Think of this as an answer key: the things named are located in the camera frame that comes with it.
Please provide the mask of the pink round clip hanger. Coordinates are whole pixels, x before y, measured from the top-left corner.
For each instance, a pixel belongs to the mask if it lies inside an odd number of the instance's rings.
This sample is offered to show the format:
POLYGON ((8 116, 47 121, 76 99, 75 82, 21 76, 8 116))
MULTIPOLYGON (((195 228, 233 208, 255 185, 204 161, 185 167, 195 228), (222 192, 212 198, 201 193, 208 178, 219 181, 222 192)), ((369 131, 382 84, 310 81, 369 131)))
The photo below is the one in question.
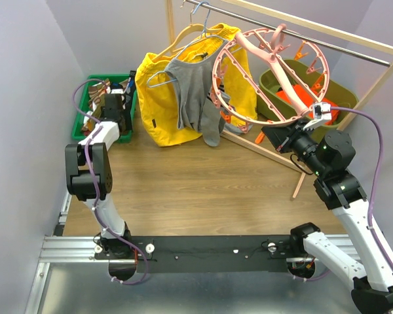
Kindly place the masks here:
POLYGON ((261 126, 272 126, 272 127, 284 127, 288 126, 297 120, 306 117, 309 113, 312 114, 311 106, 315 103, 323 102, 323 98, 328 89, 330 77, 329 77, 329 66, 324 56, 324 53, 317 47, 316 44, 307 43, 315 53, 315 58, 312 65, 307 68, 307 73, 311 74, 318 70, 321 70, 320 78, 323 79, 322 87, 315 92, 308 84, 303 82, 295 71, 284 61, 280 53, 286 49, 284 46, 286 25, 279 25, 275 31, 268 30, 267 28, 259 28, 246 31, 244 33, 238 32, 234 39, 229 41, 220 51, 215 59, 214 67, 212 70, 212 91, 210 97, 213 104, 217 108, 224 108, 231 116, 245 122, 247 125, 257 124, 261 126), (253 81, 248 72, 241 66, 237 59, 233 56, 231 48, 238 45, 240 48, 247 52, 257 56, 260 60, 265 62, 273 75, 276 77, 281 85, 285 95, 288 97, 291 106, 295 111, 295 116, 291 118, 285 118, 284 115, 276 108, 276 106, 267 98, 262 92, 260 87, 253 81), (232 105, 229 105, 223 98, 221 90, 219 89, 219 81, 223 79, 226 68, 222 67, 223 58, 230 60, 231 65, 237 68, 243 79, 255 90, 255 93, 267 104, 267 107, 276 115, 277 121, 260 121, 254 120, 245 114, 240 114, 232 105), (301 85, 301 87, 307 92, 307 94, 313 98, 313 104, 310 106, 298 97, 296 91, 289 78, 292 77, 295 82, 301 85))

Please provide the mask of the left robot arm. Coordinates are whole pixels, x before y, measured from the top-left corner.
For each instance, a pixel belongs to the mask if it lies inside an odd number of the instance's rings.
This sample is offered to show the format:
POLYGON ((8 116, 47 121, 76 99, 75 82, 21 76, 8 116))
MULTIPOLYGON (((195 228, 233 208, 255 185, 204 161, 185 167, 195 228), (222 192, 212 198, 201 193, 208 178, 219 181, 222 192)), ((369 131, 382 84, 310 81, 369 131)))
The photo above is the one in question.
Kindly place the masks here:
POLYGON ((105 94, 100 102, 103 118, 77 144, 65 147, 68 192, 83 202, 100 225, 98 246, 104 258, 128 259, 133 255, 130 230, 119 215, 111 191, 113 176, 108 150, 125 129, 120 94, 105 94))

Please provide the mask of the orange clothes peg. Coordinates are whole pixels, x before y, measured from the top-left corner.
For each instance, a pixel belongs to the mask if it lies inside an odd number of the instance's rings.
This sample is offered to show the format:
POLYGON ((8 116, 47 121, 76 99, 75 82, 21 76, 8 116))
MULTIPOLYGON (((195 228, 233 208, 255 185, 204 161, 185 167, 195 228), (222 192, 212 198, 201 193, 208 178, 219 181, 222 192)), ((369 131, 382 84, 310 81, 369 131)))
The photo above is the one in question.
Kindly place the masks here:
POLYGON ((265 134, 261 131, 259 135, 255 138, 254 143, 259 145, 263 142, 264 138, 265 138, 265 134))

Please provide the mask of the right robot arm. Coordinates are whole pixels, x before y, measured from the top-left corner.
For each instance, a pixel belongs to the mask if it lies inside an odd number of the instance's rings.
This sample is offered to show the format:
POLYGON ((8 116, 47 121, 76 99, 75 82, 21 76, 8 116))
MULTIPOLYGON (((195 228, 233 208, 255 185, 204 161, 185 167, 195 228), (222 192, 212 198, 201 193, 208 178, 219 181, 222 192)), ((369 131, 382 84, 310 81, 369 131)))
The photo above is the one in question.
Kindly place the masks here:
POLYGON ((328 131, 317 143, 299 120, 283 128, 264 126, 262 133, 278 152, 291 152, 315 175, 319 198, 342 223, 356 249, 355 261, 309 222, 291 229, 288 248, 295 256, 312 255, 349 289, 361 313, 393 310, 393 252, 377 223, 368 217, 369 202, 359 180, 348 170, 356 151, 349 134, 328 131))

